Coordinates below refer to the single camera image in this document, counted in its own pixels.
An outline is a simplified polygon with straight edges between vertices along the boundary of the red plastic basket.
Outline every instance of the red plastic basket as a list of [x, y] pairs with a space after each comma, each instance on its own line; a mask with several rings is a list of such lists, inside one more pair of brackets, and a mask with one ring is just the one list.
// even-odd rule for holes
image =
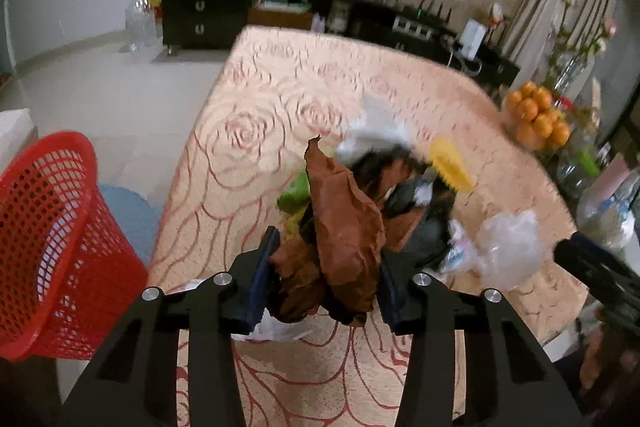
[[44, 137], [0, 176], [0, 357], [90, 359], [146, 276], [85, 136]]

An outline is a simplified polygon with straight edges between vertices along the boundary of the yellow brush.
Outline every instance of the yellow brush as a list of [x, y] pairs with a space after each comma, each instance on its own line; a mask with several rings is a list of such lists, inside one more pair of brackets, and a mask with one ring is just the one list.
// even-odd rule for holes
[[456, 192], [471, 192], [476, 182], [463, 166], [456, 147], [444, 138], [436, 138], [429, 147], [427, 158], [444, 182]]

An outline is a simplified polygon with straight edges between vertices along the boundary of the clear plastic bag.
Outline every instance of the clear plastic bag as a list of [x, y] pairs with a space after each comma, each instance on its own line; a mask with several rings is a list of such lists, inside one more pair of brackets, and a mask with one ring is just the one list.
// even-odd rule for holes
[[370, 151], [412, 146], [409, 130], [404, 124], [396, 123], [395, 115], [383, 102], [368, 94], [363, 99], [364, 117], [348, 127], [346, 139], [335, 150], [335, 158], [342, 165], [352, 165]]
[[476, 236], [479, 255], [475, 272], [484, 288], [508, 291], [542, 267], [538, 220], [533, 210], [501, 213], [487, 219]]

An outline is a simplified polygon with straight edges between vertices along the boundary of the rose pattern tablecloth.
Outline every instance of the rose pattern tablecloth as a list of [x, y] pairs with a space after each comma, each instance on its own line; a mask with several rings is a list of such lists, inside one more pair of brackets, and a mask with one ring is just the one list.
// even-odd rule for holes
[[[540, 341], [574, 319], [586, 288], [551, 261], [571, 217], [537, 161], [504, 135], [500, 115], [463, 75], [428, 60], [333, 36], [249, 27], [236, 42], [189, 136], [164, 209], [150, 283], [166, 292], [228, 268], [280, 225], [276, 198], [303, 167], [307, 141], [331, 149], [362, 113], [362, 93], [390, 105], [418, 143], [450, 137], [478, 187], [456, 199], [473, 235], [486, 216], [533, 208], [543, 268], [508, 294]], [[470, 275], [453, 288], [479, 292]], [[378, 311], [348, 328], [321, 311], [316, 332], [292, 343], [235, 343], [249, 426], [391, 426], [410, 338], [393, 337]], [[178, 424], [188, 425], [188, 335], [178, 352]], [[456, 413], [464, 410], [465, 365], [458, 350]]]

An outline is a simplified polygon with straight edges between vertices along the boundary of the tablecloth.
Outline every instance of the tablecloth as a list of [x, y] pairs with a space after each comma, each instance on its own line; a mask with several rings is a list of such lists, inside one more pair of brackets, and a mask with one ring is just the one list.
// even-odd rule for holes
[[[364, 92], [388, 103], [416, 143], [446, 136], [459, 147], [478, 186], [457, 197], [454, 216], [472, 235], [498, 211], [536, 211], [546, 261], [507, 297], [539, 341], [566, 327], [587, 291], [553, 263], [552, 247], [574, 224], [536, 159], [504, 135], [484, 92], [419, 57], [295, 30], [249, 26], [239, 36], [180, 158], [150, 284], [176, 291], [255, 248], [268, 225], [282, 223], [276, 198], [303, 168], [307, 141], [319, 135], [327, 150], [334, 148], [361, 116]], [[480, 290], [471, 275], [457, 277], [453, 288]], [[235, 343], [248, 425], [393, 425], [410, 338], [392, 336], [377, 310], [364, 328], [340, 325], [322, 309], [311, 323], [316, 331], [300, 341]], [[181, 336], [178, 352], [181, 426], [189, 424], [187, 339]], [[456, 413], [464, 410], [464, 379], [459, 349]]]

